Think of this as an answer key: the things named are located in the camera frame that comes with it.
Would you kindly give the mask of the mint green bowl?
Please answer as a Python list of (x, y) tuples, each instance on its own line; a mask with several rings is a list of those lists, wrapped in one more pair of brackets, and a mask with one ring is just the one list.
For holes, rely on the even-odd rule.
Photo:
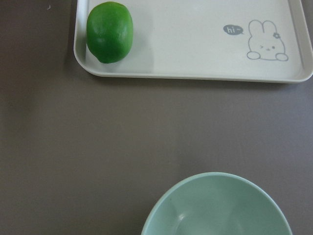
[(143, 235), (291, 235), (275, 201), (251, 181), (207, 172), (172, 186), (156, 202)]

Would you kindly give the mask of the cream rabbit tray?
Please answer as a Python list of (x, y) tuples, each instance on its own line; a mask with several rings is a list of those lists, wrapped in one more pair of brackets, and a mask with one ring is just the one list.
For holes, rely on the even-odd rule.
[(130, 53), (99, 62), (86, 44), (97, 0), (77, 2), (74, 55), (101, 77), (300, 83), (313, 49), (299, 0), (124, 0), (133, 19)]

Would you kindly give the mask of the green lime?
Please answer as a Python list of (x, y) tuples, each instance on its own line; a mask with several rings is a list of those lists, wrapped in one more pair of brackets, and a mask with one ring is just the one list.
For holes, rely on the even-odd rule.
[(104, 64), (125, 58), (133, 44), (133, 20), (126, 6), (108, 1), (95, 6), (86, 24), (89, 51)]

